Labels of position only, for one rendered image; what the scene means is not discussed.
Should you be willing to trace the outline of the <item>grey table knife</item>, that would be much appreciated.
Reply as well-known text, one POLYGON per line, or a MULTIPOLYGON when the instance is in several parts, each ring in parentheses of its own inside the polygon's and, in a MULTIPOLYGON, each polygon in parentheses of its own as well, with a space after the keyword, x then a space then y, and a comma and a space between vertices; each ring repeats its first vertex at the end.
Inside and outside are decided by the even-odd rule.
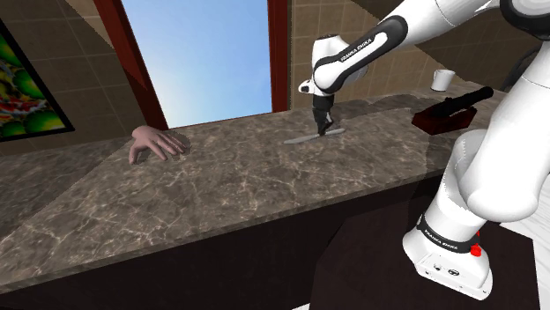
POLYGON ((333 135, 337 135, 337 134, 342 134, 345 131, 346 131, 346 129, 343 129, 343 128, 327 130, 322 135, 314 134, 314 135, 309 135, 309 136, 304 136, 304 137, 296 137, 296 138, 284 141, 283 144, 300 144, 300 143, 304 143, 304 142, 307 142, 307 141, 310 141, 310 140, 317 139, 319 137, 326 137, 326 136, 333 136, 333 135))

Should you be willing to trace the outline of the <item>white cup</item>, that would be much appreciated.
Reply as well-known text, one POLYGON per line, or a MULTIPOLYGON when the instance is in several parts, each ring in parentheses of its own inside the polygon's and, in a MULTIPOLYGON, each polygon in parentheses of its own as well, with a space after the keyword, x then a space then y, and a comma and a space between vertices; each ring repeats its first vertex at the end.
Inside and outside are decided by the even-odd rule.
POLYGON ((456 72, 454 70, 435 70, 430 89, 436 92, 446 92, 455 75, 456 72))

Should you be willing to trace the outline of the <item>red framed window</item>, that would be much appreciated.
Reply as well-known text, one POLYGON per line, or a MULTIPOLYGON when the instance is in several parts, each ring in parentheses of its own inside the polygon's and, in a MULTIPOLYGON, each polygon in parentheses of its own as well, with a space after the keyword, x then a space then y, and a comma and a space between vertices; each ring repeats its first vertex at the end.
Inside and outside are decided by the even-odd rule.
POLYGON ((288 109, 287 0, 93 0, 145 122, 288 109))

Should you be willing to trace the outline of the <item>pink hand figure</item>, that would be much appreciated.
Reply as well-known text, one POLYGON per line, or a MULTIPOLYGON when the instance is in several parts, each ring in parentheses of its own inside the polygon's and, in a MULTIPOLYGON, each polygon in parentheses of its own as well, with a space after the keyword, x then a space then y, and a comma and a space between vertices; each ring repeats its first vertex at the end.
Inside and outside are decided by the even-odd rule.
POLYGON ((144 151, 151 151, 162 161, 167 161, 166 153, 178 156, 190 147, 189 143, 184 142, 185 136, 176 135, 168 130, 155 129, 147 125, 135 128, 131 133, 131 137, 134 139, 128 157, 131 165, 138 162, 139 156, 144 151))

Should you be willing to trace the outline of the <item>colourful wall picture black frame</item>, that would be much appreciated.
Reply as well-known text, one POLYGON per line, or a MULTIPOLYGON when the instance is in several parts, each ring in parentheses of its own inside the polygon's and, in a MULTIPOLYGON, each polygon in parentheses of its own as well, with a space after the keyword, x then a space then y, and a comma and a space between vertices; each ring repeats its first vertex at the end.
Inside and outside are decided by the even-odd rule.
POLYGON ((69 118, 0 19, 0 142, 74 130, 69 118))

